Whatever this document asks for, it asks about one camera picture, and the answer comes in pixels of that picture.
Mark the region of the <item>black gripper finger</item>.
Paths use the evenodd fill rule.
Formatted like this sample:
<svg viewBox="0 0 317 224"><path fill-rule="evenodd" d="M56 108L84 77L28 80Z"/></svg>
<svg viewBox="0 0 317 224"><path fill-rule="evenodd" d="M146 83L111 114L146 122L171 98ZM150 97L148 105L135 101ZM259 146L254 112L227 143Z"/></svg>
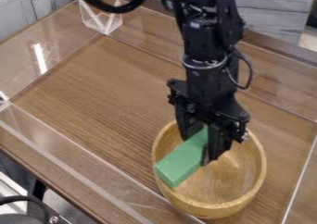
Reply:
<svg viewBox="0 0 317 224"><path fill-rule="evenodd" d="M187 141L203 129L203 123L183 109L175 109L175 121L180 137Z"/></svg>
<svg viewBox="0 0 317 224"><path fill-rule="evenodd" d="M206 144L203 145L200 165L206 166L215 161L230 149L233 143L231 136L233 123L229 121L215 121L206 126Z"/></svg>

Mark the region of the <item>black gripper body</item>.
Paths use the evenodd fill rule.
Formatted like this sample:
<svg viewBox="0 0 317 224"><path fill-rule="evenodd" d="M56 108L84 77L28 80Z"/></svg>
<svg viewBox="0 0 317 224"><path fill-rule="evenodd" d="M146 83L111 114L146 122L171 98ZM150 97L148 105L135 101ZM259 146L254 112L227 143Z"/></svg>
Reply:
<svg viewBox="0 0 317 224"><path fill-rule="evenodd" d="M167 82L170 104L192 114L203 126L215 121L231 122L233 141L241 143L250 116L235 99L242 87L238 84L239 59L227 56L216 62L198 62L184 56L182 65L186 80Z"/></svg>

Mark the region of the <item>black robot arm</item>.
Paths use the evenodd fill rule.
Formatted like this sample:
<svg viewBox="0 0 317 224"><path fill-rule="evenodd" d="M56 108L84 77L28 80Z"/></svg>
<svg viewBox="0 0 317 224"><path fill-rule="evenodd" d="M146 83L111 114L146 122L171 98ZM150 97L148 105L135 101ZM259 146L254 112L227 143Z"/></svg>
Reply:
<svg viewBox="0 0 317 224"><path fill-rule="evenodd" d="M103 0L84 0L100 10L124 14L146 0L130 0L115 6ZM247 136L250 115L241 106L235 93L250 84L238 83L239 63L247 57L237 44L243 36L245 22L235 0L160 0L174 13L183 42L182 66L186 79L170 79L168 102L175 107L175 121L183 140L200 130L207 140L199 155L206 165Z"/></svg>

